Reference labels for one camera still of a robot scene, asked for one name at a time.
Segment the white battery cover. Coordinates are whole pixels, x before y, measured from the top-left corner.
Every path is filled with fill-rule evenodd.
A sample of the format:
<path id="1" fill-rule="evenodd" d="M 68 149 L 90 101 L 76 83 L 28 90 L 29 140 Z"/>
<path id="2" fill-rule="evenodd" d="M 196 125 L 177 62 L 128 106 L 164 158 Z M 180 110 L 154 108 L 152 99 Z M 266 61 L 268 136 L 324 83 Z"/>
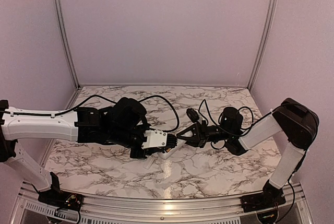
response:
<path id="1" fill-rule="evenodd" d="M 155 161 L 155 157 L 148 157 L 147 160 L 144 162 L 143 167 L 147 170 L 150 169 L 154 161 Z"/>

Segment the white remote control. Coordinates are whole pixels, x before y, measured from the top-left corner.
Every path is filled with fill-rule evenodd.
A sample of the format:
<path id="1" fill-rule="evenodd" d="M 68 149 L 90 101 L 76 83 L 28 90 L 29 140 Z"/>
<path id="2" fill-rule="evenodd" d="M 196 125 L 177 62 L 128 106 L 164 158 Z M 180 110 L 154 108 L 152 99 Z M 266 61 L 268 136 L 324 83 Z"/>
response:
<path id="1" fill-rule="evenodd" d="M 177 145 L 176 145 L 176 147 L 174 147 L 170 152 L 168 152 L 168 153 L 166 153 L 166 152 L 164 152 L 164 153 L 162 153 L 162 152 L 160 152 L 160 153 L 158 153 L 158 157 L 159 158 L 161 158 L 161 159 L 163 159 L 163 160 L 167 160 L 167 159 L 169 159 L 176 151 L 178 151 L 183 145 L 185 145 L 185 142 L 184 141 L 182 141 L 182 140 L 178 140 L 177 141 Z"/>

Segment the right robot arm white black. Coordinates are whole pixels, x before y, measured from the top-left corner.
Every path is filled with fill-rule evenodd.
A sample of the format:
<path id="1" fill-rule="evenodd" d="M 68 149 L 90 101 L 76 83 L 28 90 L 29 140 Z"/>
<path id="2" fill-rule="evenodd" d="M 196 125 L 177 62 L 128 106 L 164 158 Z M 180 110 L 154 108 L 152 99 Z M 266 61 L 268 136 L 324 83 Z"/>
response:
<path id="1" fill-rule="evenodd" d="M 279 106 L 247 128 L 242 127 L 241 111 L 226 107 L 217 122 L 209 125 L 200 121 L 199 112 L 187 109 L 192 125 L 177 133 L 176 137 L 187 145 L 202 148 L 207 142 L 224 142 L 233 155 L 241 156 L 276 133 L 283 132 L 288 139 L 285 151 L 270 179 L 259 194 L 258 202 L 270 207 L 279 198 L 283 186 L 299 169 L 307 150 L 316 139 L 319 118 L 315 112 L 297 101 L 287 98 Z"/>

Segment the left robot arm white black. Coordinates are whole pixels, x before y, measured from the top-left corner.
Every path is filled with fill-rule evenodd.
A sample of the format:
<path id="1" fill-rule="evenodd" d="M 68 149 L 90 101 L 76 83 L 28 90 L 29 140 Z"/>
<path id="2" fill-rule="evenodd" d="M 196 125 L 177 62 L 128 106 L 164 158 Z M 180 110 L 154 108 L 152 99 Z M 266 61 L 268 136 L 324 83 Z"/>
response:
<path id="1" fill-rule="evenodd" d="M 1 100 L 2 159 L 28 180 L 55 206 L 66 201 L 57 177 L 46 172 L 17 143 L 19 139 L 62 139 L 77 143 L 117 144 L 132 150 L 135 158 L 166 146 L 167 134 L 151 129 L 144 106 L 130 98 L 102 109 L 75 107 L 67 111 L 27 111 Z"/>

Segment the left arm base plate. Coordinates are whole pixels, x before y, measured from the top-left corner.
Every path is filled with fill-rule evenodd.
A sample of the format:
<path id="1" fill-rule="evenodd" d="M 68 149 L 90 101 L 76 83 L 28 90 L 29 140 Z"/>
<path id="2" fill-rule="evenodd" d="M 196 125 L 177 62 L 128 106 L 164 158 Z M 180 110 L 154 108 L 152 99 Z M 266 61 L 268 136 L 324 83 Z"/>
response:
<path id="1" fill-rule="evenodd" d="M 68 191 L 61 191 L 60 193 L 40 192 L 38 201 L 55 206 L 60 209 L 70 209 L 79 211 L 81 209 L 84 196 Z"/>

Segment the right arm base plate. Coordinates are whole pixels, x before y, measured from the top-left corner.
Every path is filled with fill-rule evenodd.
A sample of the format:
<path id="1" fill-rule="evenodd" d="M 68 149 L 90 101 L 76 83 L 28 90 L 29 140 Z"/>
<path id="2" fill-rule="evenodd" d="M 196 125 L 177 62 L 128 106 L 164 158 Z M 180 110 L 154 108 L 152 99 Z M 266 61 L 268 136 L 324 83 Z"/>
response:
<path id="1" fill-rule="evenodd" d="M 240 200 L 245 213 L 273 208 L 286 203 L 285 196 L 282 193 L 276 198 L 273 198 L 262 192 L 242 196 Z"/>

